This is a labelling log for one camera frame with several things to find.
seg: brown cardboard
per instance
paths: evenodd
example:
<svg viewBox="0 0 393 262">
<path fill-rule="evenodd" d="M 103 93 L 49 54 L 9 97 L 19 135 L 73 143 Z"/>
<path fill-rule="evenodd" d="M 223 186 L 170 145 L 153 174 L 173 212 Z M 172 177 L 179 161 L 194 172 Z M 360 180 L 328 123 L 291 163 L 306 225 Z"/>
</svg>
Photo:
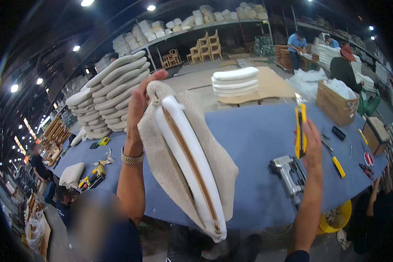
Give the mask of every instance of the brown cardboard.
<svg viewBox="0 0 393 262">
<path fill-rule="evenodd" d="M 355 93 L 357 98 L 346 100 L 338 93 L 319 81 L 317 88 L 316 105 L 338 126 L 343 127 L 355 120 L 360 96 Z"/>
<path fill-rule="evenodd" d="M 256 68 L 259 69 L 257 76 L 258 91 L 239 97 L 217 97 L 217 101 L 240 104 L 262 100 L 267 97 L 295 97 L 294 89 L 268 66 L 259 66 Z"/>
<path fill-rule="evenodd" d="M 384 123 L 378 117 L 367 118 L 362 133 L 368 141 L 368 147 L 373 155 L 384 152 L 389 142 L 389 135 Z"/>
</svg>

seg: blue tablecloth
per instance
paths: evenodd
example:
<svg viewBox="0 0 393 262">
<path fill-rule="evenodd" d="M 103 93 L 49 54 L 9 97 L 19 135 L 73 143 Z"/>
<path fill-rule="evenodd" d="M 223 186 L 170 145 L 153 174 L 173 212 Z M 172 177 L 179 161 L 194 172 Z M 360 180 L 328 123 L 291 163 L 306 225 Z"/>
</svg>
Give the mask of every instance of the blue tablecloth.
<svg viewBox="0 0 393 262">
<path fill-rule="evenodd" d="M 294 221 L 295 213 L 290 200 L 286 198 L 278 177 L 270 174 L 268 170 L 270 160 L 283 155 L 294 156 L 294 106 L 293 103 L 282 103 L 205 114 L 207 125 L 214 137 L 239 168 L 233 218 L 227 222 L 228 228 L 260 229 Z M 346 172 L 346 177 L 340 179 L 329 153 L 322 147 L 324 179 L 321 211 L 327 211 L 353 198 L 371 184 L 371 180 L 358 166 L 359 163 L 364 163 L 362 139 L 358 128 L 362 129 L 365 121 L 357 114 L 354 123 L 340 128 L 346 134 L 346 139 L 340 141 L 331 132 L 334 123 L 330 118 L 315 104 L 307 103 L 306 106 L 307 115 L 318 130 L 321 132 L 324 127 L 325 135 L 331 138 L 329 144 L 334 150 L 333 154 Z M 105 166 L 106 179 L 99 187 L 116 193 L 121 168 L 120 153 L 125 137 L 125 133 L 112 133 L 110 142 L 97 149 L 89 149 L 96 140 L 81 142 L 67 151 L 54 173 L 60 177 L 66 167 L 84 162 L 85 177 L 94 169 L 91 164 L 104 160 L 105 152 L 111 148 L 115 162 Z M 65 141 L 63 148 L 67 148 L 67 145 L 68 141 Z M 372 168 L 374 179 L 381 175 L 386 163 L 384 154 L 375 157 L 375 165 Z M 144 161 L 144 183 L 145 215 L 171 223 L 194 225 L 154 179 L 147 159 Z"/>
</svg>

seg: folded beige fabric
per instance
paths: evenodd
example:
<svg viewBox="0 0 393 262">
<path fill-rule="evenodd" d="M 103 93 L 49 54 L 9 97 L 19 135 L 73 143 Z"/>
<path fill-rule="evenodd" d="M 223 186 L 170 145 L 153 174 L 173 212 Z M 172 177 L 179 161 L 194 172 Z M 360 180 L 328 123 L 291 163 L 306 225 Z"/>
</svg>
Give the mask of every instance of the folded beige fabric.
<svg viewBox="0 0 393 262">
<path fill-rule="evenodd" d="M 204 150 L 217 184 L 226 221 L 233 216 L 234 183 L 238 168 L 207 127 L 200 94 L 191 91 L 176 94 L 168 85 L 160 81 L 150 82 L 147 86 L 147 94 L 150 104 L 138 123 L 138 130 L 152 174 L 173 202 L 208 234 L 183 173 L 155 123 L 155 110 L 161 106 L 161 101 L 173 95 L 184 106 L 183 111 Z"/>
</svg>

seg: yellow bucket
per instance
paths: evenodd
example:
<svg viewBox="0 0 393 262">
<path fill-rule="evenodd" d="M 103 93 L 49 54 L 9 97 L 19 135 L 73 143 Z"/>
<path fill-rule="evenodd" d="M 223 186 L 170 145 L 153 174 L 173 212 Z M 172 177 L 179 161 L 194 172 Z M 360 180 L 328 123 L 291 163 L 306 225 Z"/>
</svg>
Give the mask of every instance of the yellow bucket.
<svg viewBox="0 0 393 262">
<path fill-rule="evenodd" d="M 340 229 L 344 228 L 344 226 L 346 226 L 346 224 L 351 218 L 351 212 L 352 212 L 351 200 L 348 200 L 347 202 L 343 203 L 337 209 L 341 211 L 343 216 L 343 219 L 339 221 L 338 226 L 336 228 L 331 227 L 326 222 L 325 215 L 321 214 L 319 220 L 319 229 L 317 230 L 316 235 L 335 233 L 338 232 Z"/>
</svg>

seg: yellow knife handle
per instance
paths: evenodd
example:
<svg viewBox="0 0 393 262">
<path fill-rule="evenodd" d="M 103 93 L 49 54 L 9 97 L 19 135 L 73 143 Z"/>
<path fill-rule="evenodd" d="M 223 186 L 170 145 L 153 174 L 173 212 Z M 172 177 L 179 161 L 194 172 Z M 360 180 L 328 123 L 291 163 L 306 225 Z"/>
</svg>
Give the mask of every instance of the yellow knife handle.
<svg viewBox="0 0 393 262">
<path fill-rule="evenodd" d="M 296 120 L 296 137 L 295 137 L 295 155 L 298 159 L 305 155 L 307 149 L 307 138 L 303 132 L 303 123 L 307 122 L 307 113 L 305 104 L 295 107 Z"/>
<path fill-rule="evenodd" d="M 333 164 L 335 165 L 335 168 L 336 168 L 336 170 L 338 171 L 339 176 L 340 176 L 341 178 L 344 178 L 344 177 L 345 177 L 345 171 L 343 170 L 341 164 L 339 163 L 339 161 L 336 159 L 335 156 L 332 158 L 332 162 L 333 162 Z"/>
</svg>

